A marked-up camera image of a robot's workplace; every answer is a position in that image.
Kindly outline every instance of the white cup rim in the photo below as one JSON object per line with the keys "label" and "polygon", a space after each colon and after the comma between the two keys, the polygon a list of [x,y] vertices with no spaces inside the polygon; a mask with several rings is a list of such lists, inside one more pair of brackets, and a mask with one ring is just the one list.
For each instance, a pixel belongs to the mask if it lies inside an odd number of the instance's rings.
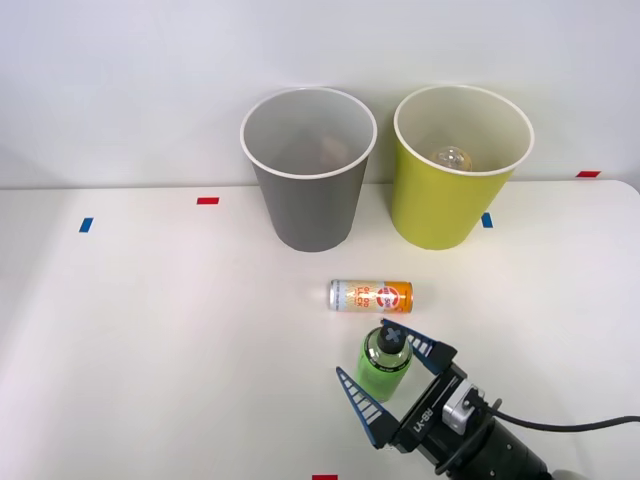
{"label": "white cup rim", "polygon": [[[285,95],[287,93],[298,92],[298,91],[302,91],[302,90],[315,90],[315,91],[329,92],[329,93],[335,93],[335,94],[338,94],[338,95],[342,95],[343,97],[346,97],[349,100],[355,102],[358,106],[360,106],[360,108],[362,108],[364,110],[364,112],[369,117],[369,120],[371,120],[371,126],[373,127],[373,130],[371,132],[371,142],[369,143],[369,146],[366,148],[366,150],[364,151],[364,153],[362,155],[360,155],[353,162],[351,162],[348,165],[345,165],[344,167],[341,167],[341,168],[339,168],[337,170],[331,170],[330,172],[324,172],[324,173],[316,173],[316,174],[313,174],[313,175],[300,175],[300,174],[282,172],[280,170],[276,170],[274,168],[268,167],[267,165],[265,165],[264,163],[260,162],[257,158],[255,158],[253,156],[253,154],[247,148],[247,144],[246,144],[246,142],[244,140],[244,131],[245,131],[245,128],[247,126],[247,122],[249,121],[249,118],[251,117],[251,115],[258,108],[260,108],[262,105],[264,105],[265,103],[267,103],[270,100],[273,100],[276,97],[279,97],[281,95]],[[251,110],[249,110],[249,112],[245,115],[244,119],[242,120],[242,124],[240,126],[240,144],[242,145],[242,150],[244,151],[245,155],[247,157],[249,157],[249,160],[251,160],[254,165],[260,167],[262,170],[264,170],[266,172],[269,172],[269,173],[271,173],[273,175],[276,175],[278,177],[291,178],[293,180],[318,180],[318,179],[321,179],[321,178],[334,177],[336,175],[340,175],[343,172],[351,170],[352,168],[354,168],[357,165],[359,165],[360,163],[362,163],[371,154],[371,151],[373,150],[373,147],[376,144],[377,138],[378,138],[378,125],[376,123],[375,117],[373,116],[373,113],[371,113],[371,110],[369,110],[369,107],[367,107],[362,101],[358,100],[353,95],[349,95],[348,93],[341,92],[340,90],[336,90],[336,89],[328,88],[328,87],[295,87],[295,88],[288,88],[288,89],[285,89],[285,90],[280,90],[280,91],[278,91],[278,92],[276,92],[276,93],[274,93],[272,95],[269,95],[268,97],[260,100],[258,103],[256,103],[253,106],[253,108],[251,108]]]}
{"label": "white cup rim", "polygon": [[[517,160],[516,162],[513,162],[511,165],[508,165],[508,166],[506,166],[504,168],[500,168],[498,170],[490,170],[488,172],[465,172],[463,170],[456,170],[454,168],[448,168],[448,167],[445,167],[445,166],[440,165],[438,163],[432,162],[431,160],[429,160],[428,158],[423,157],[418,152],[416,152],[413,148],[411,148],[411,146],[407,143],[407,141],[402,136],[402,133],[400,132],[400,128],[398,126],[398,117],[400,116],[400,110],[402,110],[402,107],[407,102],[409,102],[413,97],[415,97],[416,95],[419,95],[419,94],[421,94],[423,92],[426,92],[427,90],[435,90],[435,89],[441,89],[441,88],[468,89],[468,90],[474,90],[474,91],[477,91],[477,92],[485,93],[485,94],[490,95],[490,96],[492,96],[494,98],[497,98],[498,100],[501,100],[502,102],[506,103],[508,106],[513,108],[513,110],[515,110],[516,113],[518,113],[518,115],[520,115],[520,117],[522,118],[522,120],[526,124],[527,129],[529,130],[529,147],[527,148],[527,151],[524,153],[524,155],[522,155],[522,157],[519,160]],[[533,132],[533,125],[531,124],[531,121],[529,120],[529,117],[527,117],[527,115],[522,111],[522,109],[520,107],[518,107],[515,103],[513,103],[511,100],[503,97],[502,95],[498,95],[497,93],[492,92],[491,90],[486,90],[484,88],[475,87],[475,86],[472,86],[472,85],[432,85],[432,86],[429,86],[429,87],[424,87],[424,88],[421,88],[419,90],[416,90],[415,92],[413,92],[413,93],[409,94],[407,97],[405,97],[405,99],[402,100],[402,102],[400,102],[400,105],[398,105],[398,107],[396,108],[396,112],[393,115],[393,129],[396,132],[396,136],[398,137],[398,140],[400,140],[400,143],[402,143],[402,146],[404,148],[406,148],[414,157],[416,157],[417,159],[421,160],[422,162],[426,163],[427,165],[429,165],[429,166],[431,166],[433,168],[437,168],[438,170],[442,170],[443,172],[453,173],[455,175],[462,175],[462,176],[465,176],[465,177],[491,177],[491,176],[494,176],[494,175],[500,175],[502,173],[510,172],[511,170],[514,170],[518,165],[520,165],[522,162],[524,162],[526,160],[526,158],[531,153],[531,150],[533,150],[533,144],[535,143],[535,134]]]}

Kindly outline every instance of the green spray bottle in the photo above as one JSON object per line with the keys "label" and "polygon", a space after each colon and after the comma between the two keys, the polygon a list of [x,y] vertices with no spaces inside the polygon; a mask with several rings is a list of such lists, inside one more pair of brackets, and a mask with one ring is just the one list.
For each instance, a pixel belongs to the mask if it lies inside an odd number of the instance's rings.
{"label": "green spray bottle", "polygon": [[375,328],[360,349],[356,382],[377,401],[386,402],[409,370],[412,357],[403,328],[391,325]]}

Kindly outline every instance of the can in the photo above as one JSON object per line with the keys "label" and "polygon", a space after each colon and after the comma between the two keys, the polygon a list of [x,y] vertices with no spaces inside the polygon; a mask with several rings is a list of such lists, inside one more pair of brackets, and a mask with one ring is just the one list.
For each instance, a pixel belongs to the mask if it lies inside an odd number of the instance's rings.
{"label": "can", "polygon": [[409,313],[413,286],[410,282],[332,280],[329,308],[337,312]]}

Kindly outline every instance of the black bottle cap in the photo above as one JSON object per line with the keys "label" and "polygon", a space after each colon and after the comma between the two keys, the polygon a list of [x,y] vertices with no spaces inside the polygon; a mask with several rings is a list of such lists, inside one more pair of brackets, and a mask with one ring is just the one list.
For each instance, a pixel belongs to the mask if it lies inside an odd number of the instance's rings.
{"label": "black bottle cap", "polygon": [[378,334],[378,347],[384,353],[389,355],[395,355],[400,353],[404,348],[404,344],[407,341],[407,334],[404,328],[397,326],[384,325],[380,327],[380,333]]}

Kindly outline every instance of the white wall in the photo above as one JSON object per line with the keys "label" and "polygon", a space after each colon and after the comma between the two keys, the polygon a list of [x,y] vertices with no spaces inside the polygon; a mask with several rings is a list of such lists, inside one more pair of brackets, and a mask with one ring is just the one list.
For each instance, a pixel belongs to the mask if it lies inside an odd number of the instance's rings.
{"label": "white wall", "polygon": [[268,92],[328,85],[389,121],[430,83],[483,85],[531,117],[520,177],[640,186],[640,2],[2,0],[0,186],[254,183],[240,121]]}

